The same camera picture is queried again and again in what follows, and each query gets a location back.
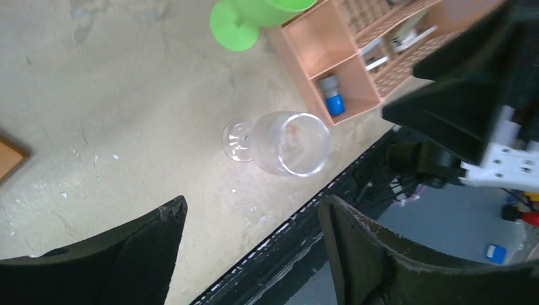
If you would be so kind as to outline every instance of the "yellow object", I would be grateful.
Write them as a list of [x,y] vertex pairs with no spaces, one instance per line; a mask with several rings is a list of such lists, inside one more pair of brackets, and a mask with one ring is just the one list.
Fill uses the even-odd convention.
[[530,201],[539,201],[539,194],[537,193],[524,192],[524,194],[529,197]]

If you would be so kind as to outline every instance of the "glass rim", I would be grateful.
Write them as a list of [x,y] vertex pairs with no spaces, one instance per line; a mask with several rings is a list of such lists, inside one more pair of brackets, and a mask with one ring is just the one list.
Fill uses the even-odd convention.
[[[329,137],[329,128],[326,126],[326,124],[318,116],[315,116],[314,114],[310,114],[310,113],[306,113],[306,112],[295,113],[295,114],[291,115],[289,118],[287,118],[287,120],[279,128],[279,135],[281,135],[284,132],[284,130],[285,130],[285,128],[286,128],[286,126],[288,124],[290,124],[291,122],[293,122],[295,119],[298,119],[298,118],[311,118],[311,119],[314,119],[315,121],[317,121],[320,124],[320,126],[324,129],[324,132]],[[284,162],[284,160],[283,160],[283,158],[281,157],[280,154],[278,154],[279,164],[285,169],[285,171],[287,173],[289,173],[289,174],[291,174],[293,176],[296,176],[296,177],[309,177],[309,176],[312,176],[312,175],[318,173],[319,171],[321,171],[323,169],[323,167],[327,163],[327,159],[329,157],[329,151],[330,151],[330,145],[327,146],[327,151],[325,153],[325,156],[324,156],[323,160],[318,164],[318,166],[316,168],[314,168],[310,172],[297,173],[297,172],[291,170],[285,164],[285,162]]]

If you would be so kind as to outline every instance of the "blue cube on floor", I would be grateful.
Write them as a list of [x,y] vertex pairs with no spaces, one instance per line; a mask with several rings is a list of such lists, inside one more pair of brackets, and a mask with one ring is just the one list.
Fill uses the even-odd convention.
[[486,257],[498,265],[502,265],[507,255],[507,249],[498,245],[490,244],[487,247]]

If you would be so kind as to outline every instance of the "blue bottle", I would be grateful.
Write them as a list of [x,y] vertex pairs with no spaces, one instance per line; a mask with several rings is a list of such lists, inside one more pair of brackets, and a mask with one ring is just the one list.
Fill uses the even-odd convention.
[[318,80],[318,86],[324,93],[325,106],[331,116],[339,116],[345,113],[345,103],[339,93],[339,79],[331,75]]

